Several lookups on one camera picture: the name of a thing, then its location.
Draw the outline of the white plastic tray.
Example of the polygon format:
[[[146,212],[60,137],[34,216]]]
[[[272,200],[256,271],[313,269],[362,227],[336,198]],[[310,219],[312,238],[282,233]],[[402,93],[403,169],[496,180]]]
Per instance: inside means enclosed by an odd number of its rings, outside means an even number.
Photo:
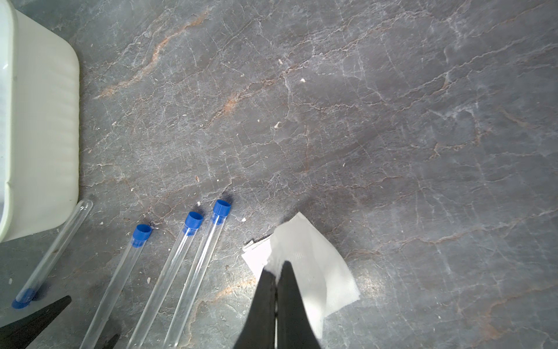
[[[1,2],[1,240],[64,223],[78,201],[77,54]]]

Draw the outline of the blue capped test tube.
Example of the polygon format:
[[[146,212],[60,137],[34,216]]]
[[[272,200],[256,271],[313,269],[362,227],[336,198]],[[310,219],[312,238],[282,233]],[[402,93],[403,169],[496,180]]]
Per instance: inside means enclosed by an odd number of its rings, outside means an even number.
[[[94,203],[90,199],[81,200],[76,205],[75,209],[71,213],[71,216],[61,228],[57,238],[53,241],[38,266],[36,266],[23,288],[13,300],[12,308],[25,308],[35,298],[43,283],[45,283],[45,280],[61,257],[61,254],[65,251],[68,244],[75,236],[78,229],[80,229],[88,214],[91,212],[93,206]]]
[[[135,228],[132,239],[127,245],[122,259],[110,280],[80,348],[94,348],[96,346],[126,281],[132,269],[135,267],[145,242],[148,241],[152,231],[153,229],[145,224],[140,224]]]
[[[231,204],[227,201],[219,199],[215,202],[212,216],[209,219],[206,230],[202,234],[200,245],[193,259],[175,314],[171,320],[163,348],[177,348],[179,345],[187,319],[196,300],[196,295],[230,210]]]
[[[167,261],[161,270],[158,281],[155,283],[151,296],[146,303],[144,311],[135,327],[127,344],[127,348],[141,348],[147,334],[157,316],[174,279],[180,270],[183,260],[190,249],[193,238],[203,222],[203,216],[198,212],[189,212],[185,219],[183,229],[177,235],[177,240],[172,247]]]

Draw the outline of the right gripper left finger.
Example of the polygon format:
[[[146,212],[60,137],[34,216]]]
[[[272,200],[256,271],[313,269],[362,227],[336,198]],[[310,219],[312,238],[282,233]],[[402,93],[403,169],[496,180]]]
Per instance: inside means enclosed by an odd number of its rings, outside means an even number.
[[[276,277],[263,269],[244,328],[234,348],[275,347],[276,291]]]

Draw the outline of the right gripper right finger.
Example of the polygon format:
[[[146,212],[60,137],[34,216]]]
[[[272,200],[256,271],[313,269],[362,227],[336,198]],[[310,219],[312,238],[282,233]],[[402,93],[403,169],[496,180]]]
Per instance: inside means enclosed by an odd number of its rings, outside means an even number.
[[[283,263],[277,285],[277,348],[321,348],[305,311],[294,269]]]

